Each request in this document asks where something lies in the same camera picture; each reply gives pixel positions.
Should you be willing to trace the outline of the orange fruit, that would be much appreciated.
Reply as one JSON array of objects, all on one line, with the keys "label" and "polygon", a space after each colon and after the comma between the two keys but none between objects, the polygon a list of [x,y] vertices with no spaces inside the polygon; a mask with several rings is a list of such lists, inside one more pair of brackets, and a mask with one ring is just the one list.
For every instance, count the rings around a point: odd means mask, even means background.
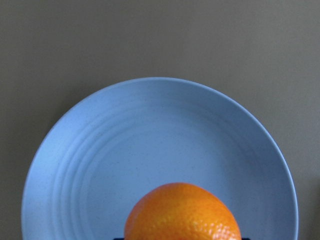
[{"label": "orange fruit", "polygon": [[124,227],[126,240],[240,240],[239,225],[227,206],[189,183],[169,183],[143,196]]}]

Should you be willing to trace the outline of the blue plate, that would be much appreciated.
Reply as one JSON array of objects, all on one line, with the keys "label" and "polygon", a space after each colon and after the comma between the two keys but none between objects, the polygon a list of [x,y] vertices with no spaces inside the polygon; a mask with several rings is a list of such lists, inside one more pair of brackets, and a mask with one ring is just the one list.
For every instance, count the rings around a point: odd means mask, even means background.
[{"label": "blue plate", "polygon": [[41,143],[25,182],[25,240],[115,240],[133,206],[166,183],[224,202],[250,240],[296,240],[288,165],[261,123],[207,86],[124,81],[70,109]]}]

